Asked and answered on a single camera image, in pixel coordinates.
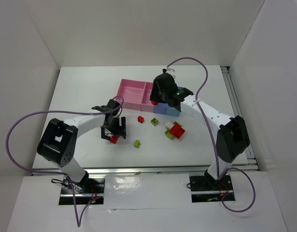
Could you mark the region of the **small red lego brick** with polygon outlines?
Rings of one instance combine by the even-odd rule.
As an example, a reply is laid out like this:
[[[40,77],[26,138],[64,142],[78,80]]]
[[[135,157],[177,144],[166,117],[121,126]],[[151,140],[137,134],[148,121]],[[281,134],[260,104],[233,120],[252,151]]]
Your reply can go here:
[[[138,122],[143,123],[144,122],[144,118],[142,116],[138,116]]]

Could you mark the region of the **green lego brick with studs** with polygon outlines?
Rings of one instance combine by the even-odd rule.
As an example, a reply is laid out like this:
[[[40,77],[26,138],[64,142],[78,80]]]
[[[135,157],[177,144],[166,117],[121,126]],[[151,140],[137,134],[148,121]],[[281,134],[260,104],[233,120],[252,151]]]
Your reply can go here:
[[[150,122],[153,126],[156,126],[159,124],[159,121],[156,118],[153,118]]]

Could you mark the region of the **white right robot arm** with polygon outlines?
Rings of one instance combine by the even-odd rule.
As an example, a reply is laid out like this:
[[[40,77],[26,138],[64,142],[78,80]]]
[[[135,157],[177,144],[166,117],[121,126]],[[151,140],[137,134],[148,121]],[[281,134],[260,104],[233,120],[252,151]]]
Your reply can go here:
[[[198,100],[192,91],[179,89],[166,69],[153,80],[150,100],[166,103],[208,127],[215,153],[214,161],[204,173],[204,181],[210,187],[220,182],[236,157],[250,145],[246,124],[241,116],[223,114]]]

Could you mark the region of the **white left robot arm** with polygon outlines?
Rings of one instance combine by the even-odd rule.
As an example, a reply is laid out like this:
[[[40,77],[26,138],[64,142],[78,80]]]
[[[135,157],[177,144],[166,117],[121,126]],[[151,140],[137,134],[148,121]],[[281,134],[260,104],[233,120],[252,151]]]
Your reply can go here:
[[[77,139],[85,133],[100,128],[101,139],[116,143],[122,137],[126,139],[126,118],[120,117],[120,102],[110,99],[106,105],[95,106],[90,112],[71,119],[49,121],[37,146],[37,153],[52,162],[59,170],[67,174],[72,183],[80,190],[92,192],[102,184],[89,178],[74,158]]]

